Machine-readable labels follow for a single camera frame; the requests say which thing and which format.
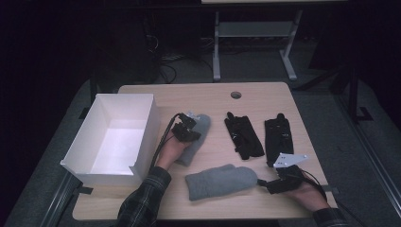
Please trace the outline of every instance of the person's right hand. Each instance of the person's right hand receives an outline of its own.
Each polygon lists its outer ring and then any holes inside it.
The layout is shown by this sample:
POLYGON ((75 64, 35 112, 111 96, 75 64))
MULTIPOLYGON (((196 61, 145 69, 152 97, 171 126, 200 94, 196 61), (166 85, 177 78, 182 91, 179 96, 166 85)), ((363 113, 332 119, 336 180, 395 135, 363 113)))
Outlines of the person's right hand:
POLYGON ((315 212, 324 208, 330 208, 330 205, 324 199, 322 194, 310 183, 302 182, 300 187, 295 190, 285 192, 284 194, 290 198, 293 198, 311 212, 315 212))

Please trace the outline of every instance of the person's left hand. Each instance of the person's left hand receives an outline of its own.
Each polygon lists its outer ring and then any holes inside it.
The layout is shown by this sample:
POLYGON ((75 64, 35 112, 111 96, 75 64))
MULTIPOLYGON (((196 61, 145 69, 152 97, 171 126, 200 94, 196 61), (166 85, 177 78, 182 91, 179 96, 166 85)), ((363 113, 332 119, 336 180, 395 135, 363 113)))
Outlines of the person's left hand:
POLYGON ((168 170, 170 166, 183 154, 183 150, 190 146, 191 142, 180 142, 173 134, 169 131, 166 136, 165 144, 160 150, 159 159, 156 162, 156 166, 162 167, 168 170))

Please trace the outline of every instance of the white tag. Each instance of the white tag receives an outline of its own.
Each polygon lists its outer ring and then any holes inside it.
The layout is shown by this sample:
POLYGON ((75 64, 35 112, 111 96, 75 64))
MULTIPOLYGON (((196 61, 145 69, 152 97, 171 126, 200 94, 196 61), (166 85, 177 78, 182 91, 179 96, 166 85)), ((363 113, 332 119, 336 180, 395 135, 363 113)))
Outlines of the white tag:
POLYGON ((280 153, 276 162, 273 164, 274 167, 290 167, 295 164, 301 163, 307 159, 304 154, 286 154, 280 153))

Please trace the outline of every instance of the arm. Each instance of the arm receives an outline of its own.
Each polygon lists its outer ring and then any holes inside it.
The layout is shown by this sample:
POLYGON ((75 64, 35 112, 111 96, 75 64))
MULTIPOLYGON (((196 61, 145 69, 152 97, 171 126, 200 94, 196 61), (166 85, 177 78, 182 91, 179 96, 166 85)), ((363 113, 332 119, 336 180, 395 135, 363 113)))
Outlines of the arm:
POLYGON ((169 132, 155 167, 122 203, 115 226, 154 226, 163 195, 171 181, 168 169, 190 143, 182 143, 169 132))
POLYGON ((338 208, 331 208, 321 193, 311 184, 303 182, 295 190, 285 193, 313 213, 319 227, 348 227, 345 217, 338 208))

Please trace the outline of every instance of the wooden table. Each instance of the wooden table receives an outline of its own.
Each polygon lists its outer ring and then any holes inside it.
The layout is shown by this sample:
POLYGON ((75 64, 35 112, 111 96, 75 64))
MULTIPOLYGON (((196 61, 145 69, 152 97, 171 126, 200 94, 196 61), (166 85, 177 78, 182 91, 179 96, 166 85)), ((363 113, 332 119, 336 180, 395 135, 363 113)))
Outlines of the wooden table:
MULTIPOLYGON (((322 167, 312 147, 305 125, 288 86, 283 82, 208 83, 123 86, 119 93, 152 93, 161 114, 159 141, 168 121, 174 114, 207 114, 212 124, 204 144, 189 167, 173 165, 169 170, 172 182, 160 207, 158 219, 220 219, 220 218, 303 218, 310 214, 296 202, 283 195, 271 195, 266 188, 256 186, 219 198, 190 201, 184 176, 211 167, 233 164, 253 169, 259 179, 277 179, 266 165, 266 156, 242 161, 224 125, 227 112, 247 115, 264 146, 264 121, 283 113, 289 121, 296 154, 309 159, 299 167, 311 172, 321 184, 327 184, 322 167), (242 94, 240 99, 231 92, 242 94)), ((91 195, 80 194, 73 216, 75 219, 116 219, 122 201, 135 187, 96 186, 91 195)), ((333 195, 328 202, 336 207, 333 195)))

